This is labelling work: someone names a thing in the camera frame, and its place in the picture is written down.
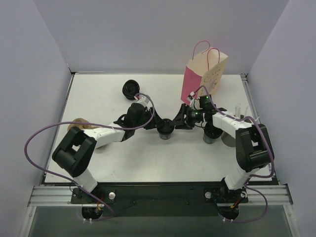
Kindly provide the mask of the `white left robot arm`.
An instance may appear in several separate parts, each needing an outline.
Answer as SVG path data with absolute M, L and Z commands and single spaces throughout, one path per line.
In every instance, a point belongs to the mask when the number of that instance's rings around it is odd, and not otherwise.
M 111 123 L 109 128 L 81 130 L 72 127 L 53 152 L 52 159 L 84 188 L 83 198 L 94 203 L 100 197 L 98 182 L 88 170 L 94 150 L 129 139 L 135 133 L 134 128 L 144 124 L 145 129 L 153 129 L 162 127 L 165 122 L 153 108 L 133 103 L 127 113 Z

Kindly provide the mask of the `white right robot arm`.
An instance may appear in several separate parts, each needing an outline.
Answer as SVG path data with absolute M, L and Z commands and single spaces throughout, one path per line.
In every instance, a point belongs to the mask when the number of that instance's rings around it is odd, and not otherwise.
M 224 178 L 225 185 L 219 189 L 219 197 L 231 201 L 251 177 L 272 163 L 273 150 L 267 129 L 262 124 L 254 124 L 249 118 L 237 118 L 223 108 L 217 108 L 211 96 L 201 96 L 192 100 L 192 105 L 182 104 L 170 125 L 175 129 L 193 129 L 196 123 L 205 123 L 203 139 L 212 144 L 227 133 L 235 140 L 237 164 Z

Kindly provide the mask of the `black paper coffee cup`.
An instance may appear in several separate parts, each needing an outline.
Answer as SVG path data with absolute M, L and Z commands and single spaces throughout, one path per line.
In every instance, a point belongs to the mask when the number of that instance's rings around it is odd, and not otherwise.
M 159 137 L 162 139 L 162 140 L 168 140 L 171 138 L 172 136 L 172 132 L 161 132 L 159 131 Z

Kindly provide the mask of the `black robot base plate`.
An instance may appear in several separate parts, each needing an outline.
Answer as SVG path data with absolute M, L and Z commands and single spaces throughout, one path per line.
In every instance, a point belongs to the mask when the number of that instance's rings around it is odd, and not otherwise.
M 229 190 L 222 182 L 100 183 L 88 195 L 75 188 L 72 204 L 81 204 L 84 218 L 210 217 L 235 219 L 248 203 L 245 188 Z

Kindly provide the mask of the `black plastic cup lid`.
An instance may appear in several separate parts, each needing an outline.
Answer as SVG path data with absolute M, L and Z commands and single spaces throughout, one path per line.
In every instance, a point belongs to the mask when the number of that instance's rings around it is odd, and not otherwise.
M 174 130 L 174 126 L 170 125 L 172 120 L 170 120 L 168 118 L 164 118 L 162 121 L 163 121 L 163 125 L 157 128 L 158 132 L 161 134 L 172 133 Z

